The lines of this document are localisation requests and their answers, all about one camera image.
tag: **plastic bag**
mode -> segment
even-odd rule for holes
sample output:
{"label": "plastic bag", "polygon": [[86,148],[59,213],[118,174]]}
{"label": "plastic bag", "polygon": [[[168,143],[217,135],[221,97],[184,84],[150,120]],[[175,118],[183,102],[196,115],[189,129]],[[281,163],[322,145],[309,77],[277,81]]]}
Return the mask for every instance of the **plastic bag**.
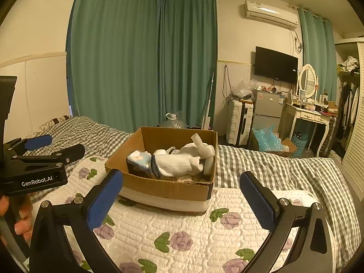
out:
{"label": "plastic bag", "polygon": [[186,123],[184,123],[180,118],[177,118],[176,114],[167,113],[167,120],[159,124],[159,127],[166,128],[187,128]]}
{"label": "plastic bag", "polygon": [[260,152],[268,151],[284,151],[285,146],[282,145],[281,139],[273,133],[274,126],[261,130],[253,129],[255,138],[259,144]]}
{"label": "plastic bag", "polygon": [[256,84],[257,83],[255,80],[241,80],[237,85],[238,89],[234,91],[234,94],[240,98],[243,98],[249,94],[251,95],[250,97],[252,97]]}

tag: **blue gripper pad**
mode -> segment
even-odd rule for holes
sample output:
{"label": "blue gripper pad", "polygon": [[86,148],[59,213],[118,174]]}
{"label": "blue gripper pad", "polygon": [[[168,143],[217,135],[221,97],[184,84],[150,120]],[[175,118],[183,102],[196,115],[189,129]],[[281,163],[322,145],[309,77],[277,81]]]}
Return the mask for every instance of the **blue gripper pad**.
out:
{"label": "blue gripper pad", "polygon": [[32,139],[28,139],[25,142],[24,147],[26,150],[32,151],[35,149],[39,149],[39,148],[48,146],[51,143],[52,143],[52,137],[49,134],[46,134],[46,135],[34,137]]}
{"label": "blue gripper pad", "polygon": [[248,172],[244,172],[240,175],[240,190],[242,191],[246,201],[253,210],[259,224],[263,229],[273,231],[275,225],[275,213],[260,188],[262,185],[257,186],[258,181],[253,182],[249,177]]}
{"label": "blue gripper pad", "polygon": [[91,230],[102,225],[122,187],[123,175],[117,170],[88,208],[87,225]]}

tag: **wall-mounted tv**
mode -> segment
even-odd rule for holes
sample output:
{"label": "wall-mounted tv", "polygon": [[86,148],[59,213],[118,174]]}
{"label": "wall-mounted tv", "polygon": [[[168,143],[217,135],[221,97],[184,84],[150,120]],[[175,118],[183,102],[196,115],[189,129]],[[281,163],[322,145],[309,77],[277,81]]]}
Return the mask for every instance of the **wall-mounted tv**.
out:
{"label": "wall-mounted tv", "polygon": [[298,58],[263,47],[255,47],[255,75],[297,83]]}

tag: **gray checkered sheet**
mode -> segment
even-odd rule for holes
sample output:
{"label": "gray checkered sheet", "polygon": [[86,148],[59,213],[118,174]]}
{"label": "gray checkered sheet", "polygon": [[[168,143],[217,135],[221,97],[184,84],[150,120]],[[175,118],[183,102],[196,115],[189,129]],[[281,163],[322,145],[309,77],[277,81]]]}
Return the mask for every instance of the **gray checkered sheet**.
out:
{"label": "gray checkered sheet", "polygon": [[[45,129],[41,134],[50,134],[52,144],[29,152],[29,155],[50,155],[80,143],[85,146],[85,157],[98,155],[108,158],[130,135],[96,123],[88,117],[71,118]],[[76,162],[67,166],[67,176],[75,165]],[[327,211],[328,223],[339,245],[336,271],[340,271],[358,248],[361,235],[351,194],[333,160],[290,159],[218,146],[215,187],[238,188],[240,174],[248,170],[271,190],[306,190],[319,199]],[[52,189],[33,194],[32,202],[40,200],[51,191]]]}

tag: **human hand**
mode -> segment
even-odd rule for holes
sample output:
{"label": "human hand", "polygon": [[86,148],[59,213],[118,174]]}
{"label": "human hand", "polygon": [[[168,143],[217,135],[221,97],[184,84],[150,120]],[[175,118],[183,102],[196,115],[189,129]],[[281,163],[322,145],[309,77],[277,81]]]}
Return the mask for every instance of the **human hand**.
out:
{"label": "human hand", "polygon": [[[3,195],[0,198],[0,216],[3,216],[6,211],[9,208],[9,197]],[[32,210],[33,210],[33,205],[30,202],[30,198],[28,195],[25,195],[22,199],[22,204],[20,205],[19,208],[19,215],[21,217],[21,220],[19,220],[15,225],[14,225],[14,229],[15,229],[15,233],[17,235],[23,235],[24,239],[26,241],[30,241],[30,239],[32,238],[32,232],[33,232],[33,228],[32,228]],[[3,243],[6,244],[5,239],[0,235],[1,240],[3,241]]]}

